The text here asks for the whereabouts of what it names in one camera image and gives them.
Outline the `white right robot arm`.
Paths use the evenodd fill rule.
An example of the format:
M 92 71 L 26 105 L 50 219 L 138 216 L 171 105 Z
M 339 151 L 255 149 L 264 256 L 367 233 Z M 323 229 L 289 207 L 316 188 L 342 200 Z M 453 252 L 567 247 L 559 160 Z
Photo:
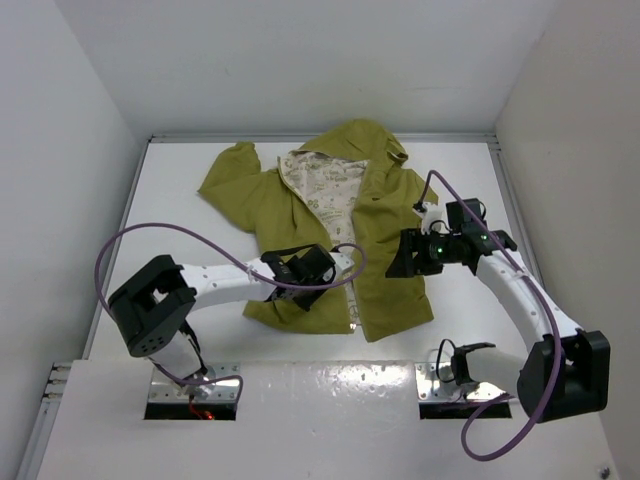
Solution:
M 489 231 L 478 199 L 444 208 L 418 202 L 418 228 L 400 235 L 389 278 L 442 273 L 459 264 L 484 284 L 515 324 L 526 358 L 495 344 L 456 346 L 447 368 L 436 368 L 442 383 L 488 382 L 515 396 L 539 423 L 599 412 L 608 403 L 611 347 L 606 336 L 587 331 L 566 315 L 526 270 L 516 243 L 503 230 Z

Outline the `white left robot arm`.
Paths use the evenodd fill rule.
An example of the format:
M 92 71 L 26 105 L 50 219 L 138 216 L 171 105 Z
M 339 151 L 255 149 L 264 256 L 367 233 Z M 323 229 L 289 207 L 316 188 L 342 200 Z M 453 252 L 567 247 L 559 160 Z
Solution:
M 290 300 L 304 311 L 353 261 L 314 244 L 270 251 L 241 266 L 178 264 L 169 255 L 148 262 L 109 298 L 109 312 L 130 355 L 152 361 L 179 385 L 199 386 L 208 373 L 190 312 L 239 301 Z

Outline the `olive green hooded jacket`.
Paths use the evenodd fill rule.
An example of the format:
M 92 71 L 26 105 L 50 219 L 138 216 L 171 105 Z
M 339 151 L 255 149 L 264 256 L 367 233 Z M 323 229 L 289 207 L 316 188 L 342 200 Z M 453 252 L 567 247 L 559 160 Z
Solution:
M 420 277 L 385 272 L 400 233 L 419 226 L 412 206 L 433 190 L 406 167 L 409 156 L 382 125 L 351 120 L 280 157 L 265 170 L 251 142 L 218 155 L 198 193 L 230 223 L 256 237 L 261 252 L 305 244 L 355 243 L 364 271 L 327 290 L 309 311 L 291 301 L 246 304 L 244 314 L 269 327 L 304 334 L 350 334 L 355 325 L 376 342 L 433 318 Z

